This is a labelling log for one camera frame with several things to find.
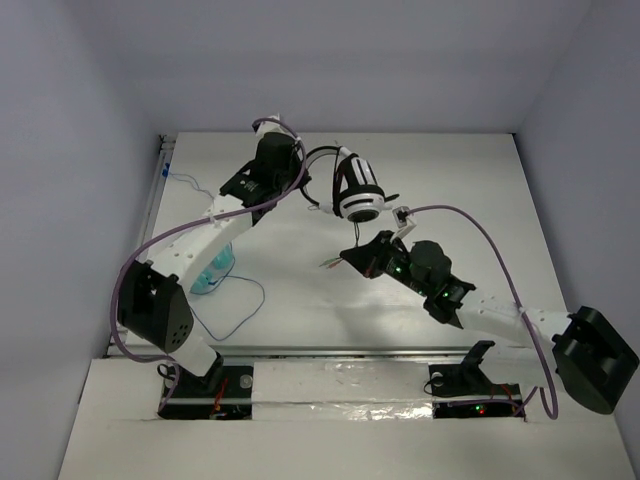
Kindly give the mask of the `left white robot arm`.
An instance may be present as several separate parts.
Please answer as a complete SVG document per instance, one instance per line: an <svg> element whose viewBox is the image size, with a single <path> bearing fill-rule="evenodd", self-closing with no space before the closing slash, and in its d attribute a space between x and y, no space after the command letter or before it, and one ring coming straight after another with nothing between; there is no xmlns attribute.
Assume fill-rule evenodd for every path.
<svg viewBox="0 0 640 480"><path fill-rule="evenodd" d="M118 276L112 325L158 348L200 394L221 386L223 358L195 332L187 293L228 244L298 186L305 159L298 135L262 134L254 158L223 184L201 219L168 231L168 246L144 262L128 260Z"/></svg>

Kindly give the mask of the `black white headphones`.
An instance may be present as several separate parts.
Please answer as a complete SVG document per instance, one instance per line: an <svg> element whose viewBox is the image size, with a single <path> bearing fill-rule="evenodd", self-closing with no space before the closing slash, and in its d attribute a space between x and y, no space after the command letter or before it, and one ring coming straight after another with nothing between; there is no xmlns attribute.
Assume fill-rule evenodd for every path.
<svg viewBox="0 0 640 480"><path fill-rule="evenodd" d="M373 221L383 211L392 209L391 204L399 198L399 194L385 193L367 160L344 146L325 145L307 154L307 168L326 156L334 157L331 200L321 203L310 196L306 187L302 187L301 194L311 209L332 214L353 224Z"/></svg>

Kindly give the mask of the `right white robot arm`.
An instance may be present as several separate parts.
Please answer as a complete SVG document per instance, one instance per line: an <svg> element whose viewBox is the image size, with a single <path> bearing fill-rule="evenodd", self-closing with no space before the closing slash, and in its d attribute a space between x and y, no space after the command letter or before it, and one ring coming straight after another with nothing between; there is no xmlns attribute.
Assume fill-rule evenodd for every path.
<svg viewBox="0 0 640 480"><path fill-rule="evenodd" d="M482 333L460 362L430 367L425 391L437 398L491 395L507 384L556 387L608 415L639 367L638 355L598 310L552 312L501 301L453 275L433 241L406 247L385 230L340 257L367 279L387 275L419 295L437 322Z"/></svg>

